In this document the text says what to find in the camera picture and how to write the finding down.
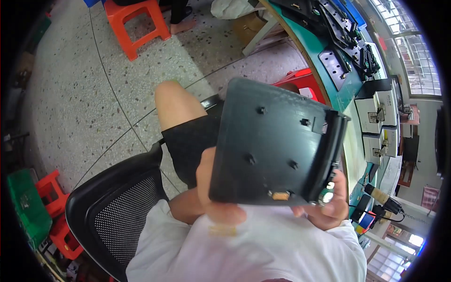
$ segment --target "black pants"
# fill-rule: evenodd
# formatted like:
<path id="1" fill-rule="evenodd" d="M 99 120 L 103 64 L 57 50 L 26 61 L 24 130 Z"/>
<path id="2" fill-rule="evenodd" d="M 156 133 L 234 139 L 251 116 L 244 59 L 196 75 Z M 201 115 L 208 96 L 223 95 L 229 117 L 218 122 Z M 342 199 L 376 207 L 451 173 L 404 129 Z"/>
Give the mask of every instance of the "black pants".
<path id="1" fill-rule="evenodd" d="M 144 0 L 113 0 L 116 5 L 128 6 L 133 5 Z M 188 4 L 188 0 L 160 0 L 158 5 L 160 6 L 171 6 L 171 16 L 170 23 L 178 24 L 187 16 L 187 10 L 185 9 Z"/>

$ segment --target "black plastic housing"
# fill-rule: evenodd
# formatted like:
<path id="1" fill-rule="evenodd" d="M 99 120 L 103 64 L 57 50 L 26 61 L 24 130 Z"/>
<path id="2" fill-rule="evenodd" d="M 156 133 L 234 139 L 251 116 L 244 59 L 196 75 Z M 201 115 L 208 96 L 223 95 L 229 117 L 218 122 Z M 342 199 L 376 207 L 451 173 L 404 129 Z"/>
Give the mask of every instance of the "black plastic housing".
<path id="1" fill-rule="evenodd" d="M 210 199 L 224 203 L 317 202 L 338 166 L 349 117 L 272 85 L 229 82 Z M 271 193 L 289 192 L 288 200 Z"/>

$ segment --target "orange plastic stool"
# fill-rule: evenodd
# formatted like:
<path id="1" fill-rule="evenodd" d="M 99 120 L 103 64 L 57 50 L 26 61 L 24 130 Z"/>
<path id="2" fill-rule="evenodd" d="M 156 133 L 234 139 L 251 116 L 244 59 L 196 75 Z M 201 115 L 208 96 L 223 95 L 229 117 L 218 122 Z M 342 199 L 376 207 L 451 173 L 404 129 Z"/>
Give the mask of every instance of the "orange plastic stool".
<path id="1" fill-rule="evenodd" d="M 76 259 L 83 248 L 75 239 L 66 222 L 66 215 L 62 215 L 50 229 L 49 234 L 53 244 L 60 250 L 61 254 L 71 260 Z"/>
<path id="2" fill-rule="evenodd" d="M 157 36 L 161 36 L 163 40 L 170 38 L 168 27 L 166 26 L 156 0 L 147 0 L 129 6 L 118 6 L 113 0 L 106 0 L 103 7 L 105 8 L 106 16 L 110 22 L 111 28 L 113 28 L 120 46 L 129 57 L 130 61 L 138 58 L 136 50 L 139 47 Z M 137 41 L 132 42 L 125 30 L 124 24 L 142 13 L 146 13 L 147 16 L 152 18 L 153 23 L 155 24 L 155 30 L 144 35 Z"/>
<path id="3" fill-rule="evenodd" d="M 56 181 L 56 177 L 59 175 L 60 173 L 58 170 L 55 170 L 39 180 L 35 185 L 39 197 L 47 200 L 48 204 L 46 204 L 46 209 L 52 218 L 55 218 L 64 212 L 66 201 L 69 197 L 69 194 L 63 193 L 60 185 Z"/>
<path id="4" fill-rule="evenodd" d="M 324 105 L 326 104 L 326 100 L 324 100 L 324 97 L 321 95 L 321 90 L 319 89 L 318 83 L 309 68 L 290 71 L 287 73 L 286 77 L 273 85 L 279 87 L 284 83 L 293 83 L 299 89 L 310 88 L 310 92 L 313 95 L 312 99 L 323 103 Z"/>

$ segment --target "table leg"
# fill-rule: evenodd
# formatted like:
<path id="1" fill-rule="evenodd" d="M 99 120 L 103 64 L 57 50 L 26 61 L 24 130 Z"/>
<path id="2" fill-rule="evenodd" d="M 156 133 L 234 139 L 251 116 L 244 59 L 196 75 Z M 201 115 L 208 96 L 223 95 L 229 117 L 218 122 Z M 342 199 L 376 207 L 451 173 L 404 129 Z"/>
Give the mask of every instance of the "table leg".
<path id="1" fill-rule="evenodd" d="M 245 56 L 250 55 L 250 53 L 255 49 L 255 46 L 262 40 L 271 29 L 277 24 L 275 17 L 271 17 L 270 20 L 260 29 L 260 31 L 252 38 L 251 42 L 244 48 L 243 54 Z"/>

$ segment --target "green plastic crate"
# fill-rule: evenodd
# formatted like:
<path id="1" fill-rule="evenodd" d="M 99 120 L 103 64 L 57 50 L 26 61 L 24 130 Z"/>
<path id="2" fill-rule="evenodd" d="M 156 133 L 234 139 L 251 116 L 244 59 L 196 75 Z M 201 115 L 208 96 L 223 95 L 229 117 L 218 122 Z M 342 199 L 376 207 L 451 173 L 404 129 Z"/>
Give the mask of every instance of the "green plastic crate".
<path id="1" fill-rule="evenodd" d="M 28 244 L 37 250 L 49 235 L 52 219 L 39 197 L 29 169 L 9 174 L 7 181 L 17 216 L 28 235 Z"/>

